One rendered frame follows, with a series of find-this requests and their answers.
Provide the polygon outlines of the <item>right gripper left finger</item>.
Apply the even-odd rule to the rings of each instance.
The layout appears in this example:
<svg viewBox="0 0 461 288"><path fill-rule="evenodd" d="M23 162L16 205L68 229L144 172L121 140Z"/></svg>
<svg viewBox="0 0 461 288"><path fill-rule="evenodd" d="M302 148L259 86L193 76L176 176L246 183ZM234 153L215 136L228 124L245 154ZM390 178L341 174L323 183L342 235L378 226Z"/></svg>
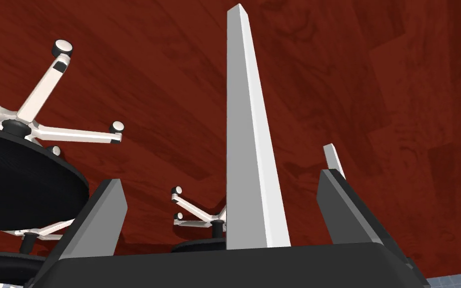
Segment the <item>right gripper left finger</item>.
<svg viewBox="0 0 461 288"><path fill-rule="evenodd" d="M120 179L105 179L46 259L96 258L114 254L128 211Z"/></svg>

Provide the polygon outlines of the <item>black stool with white base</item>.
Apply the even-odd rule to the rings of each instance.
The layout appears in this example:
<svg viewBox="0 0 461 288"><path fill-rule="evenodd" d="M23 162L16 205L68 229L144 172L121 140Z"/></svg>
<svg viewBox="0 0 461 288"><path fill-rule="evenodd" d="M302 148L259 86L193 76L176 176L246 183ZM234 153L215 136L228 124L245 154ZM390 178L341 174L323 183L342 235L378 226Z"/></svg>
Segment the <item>black stool with white base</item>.
<svg viewBox="0 0 461 288"><path fill-rule="evenodd" d="M71 219L43 228L6 230L6 233L21 237L22 242L18 253L0 251L0 285L24 286L33 279L46 260L43 256L31 254L36 240L60 240L62 235L55 232L73 222Z"/></svg>
<svg viewBox="0 0 461 288"><path fill-rule="evenodd" d="M224 233L227 228L227 207L215 215L208 214L199 207L189 203L181 197L183 192L180 186L171 189L171 201L187 212L194 215L198 220L184 220L183 213L173 215L173 225L179 227L211 228L211 238L184 241L171 249L172 253L224 251L227 249Z"/></svg>
<svg viewBox="0 0 461 288"><path fill-rule="evenodd" d="M119 143L124 124L108 132L50 127L36 116L67 70L73 45L57 39L54 61L17 111L0 106L0 231L38 229L77 217L89 199L86 178L40 141Z"/></svg>

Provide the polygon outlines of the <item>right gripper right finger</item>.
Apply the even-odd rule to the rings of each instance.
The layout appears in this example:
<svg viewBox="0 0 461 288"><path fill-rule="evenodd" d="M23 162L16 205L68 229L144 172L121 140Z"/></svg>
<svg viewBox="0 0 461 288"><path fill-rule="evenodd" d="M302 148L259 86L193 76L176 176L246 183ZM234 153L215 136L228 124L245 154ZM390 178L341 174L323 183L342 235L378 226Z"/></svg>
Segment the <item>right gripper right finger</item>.
<svg viewBox="0 0 461 288"><path fill-rule="evenodd" d="M316 200L334 244L393 244L391 235L336 169L320 172Z"/></svg>

